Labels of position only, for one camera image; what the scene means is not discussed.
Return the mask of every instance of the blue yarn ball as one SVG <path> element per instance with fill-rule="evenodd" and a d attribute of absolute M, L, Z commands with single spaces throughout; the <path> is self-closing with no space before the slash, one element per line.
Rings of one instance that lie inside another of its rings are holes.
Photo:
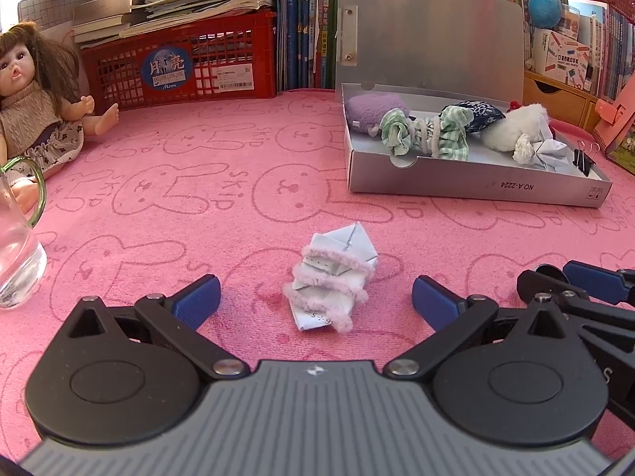
<path fill-rule="evenodd" d="M 531 25 L 537 28 L 553 28 L 562 17 L 560 0 L 529 0 Z"/>

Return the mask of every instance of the doll's leg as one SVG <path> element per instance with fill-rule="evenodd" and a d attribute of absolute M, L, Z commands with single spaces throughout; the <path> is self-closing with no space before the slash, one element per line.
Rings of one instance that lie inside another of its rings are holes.
<path fill-rule="evenodd" d="M 33 206 L 37 204 L 37 199 L 39 198 L 37 183 L 24 177 L 11 186 L 11 191 L 20 211 L 26 216 L 33 209 Z"/>
<path fill-rule="evenodd" d="M 84 116 L 81 124 L 86 136 L 101 136 L 119 122 L 119 104 L 112 104 L 103 116 Z"/>

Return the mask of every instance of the gray gripper body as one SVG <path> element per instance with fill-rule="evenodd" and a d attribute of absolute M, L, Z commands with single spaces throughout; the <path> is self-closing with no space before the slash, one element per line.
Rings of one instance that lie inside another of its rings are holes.
<path fill-rule="evenodd" d="M 609 461 L 586 440 L 536 451 L 481 442 L 419 384 L 371 362 L 263 361 L 212 384 L 152 440 L 99 450 L 44 440 L 20 464 L 34 476 L 596 476 Z"/>

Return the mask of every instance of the barcode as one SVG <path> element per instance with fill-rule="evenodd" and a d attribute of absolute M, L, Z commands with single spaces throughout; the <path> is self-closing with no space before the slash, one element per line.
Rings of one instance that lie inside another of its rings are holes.
<path fill-rule="evenodd" d="M 232 89 L 234 87 L 252 87 L 251 82 L 234 82 L 232 84 L 219 84 L 218 88 L 220 89 Z"/>

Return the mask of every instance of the pink tablecloth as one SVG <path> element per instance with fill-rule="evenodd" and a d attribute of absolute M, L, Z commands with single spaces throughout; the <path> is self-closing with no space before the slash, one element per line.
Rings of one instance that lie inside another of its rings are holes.
<path fill-rule="evenodd" d="M 36 228 L 50 258 L 46 278 L 31 302 L 0 315 L 0 453 L 18 459 L 37 443 L 23 388 L 83 295 L 122 305 L 215 273 L 221 307 L 201 332 L 250 364 L 371 358 L 382 366 L 431 332 L 410 302 L 421 273 L 458 294 L 519 306 L 516 276 L 539 263 L 635 267 L 635 178 L 598 163 L 614 180 L 599 210 L 353 195 L 332 94 L 122 113 L 115 131 L 50 180 Z M 354 310 L 348 335 L 300 333 L 281 286 L 313 232 L 354 220 L 380 253 L 370 300 Z M 606 414 L 595 443 L 615 457 L 635 435 Z"/>

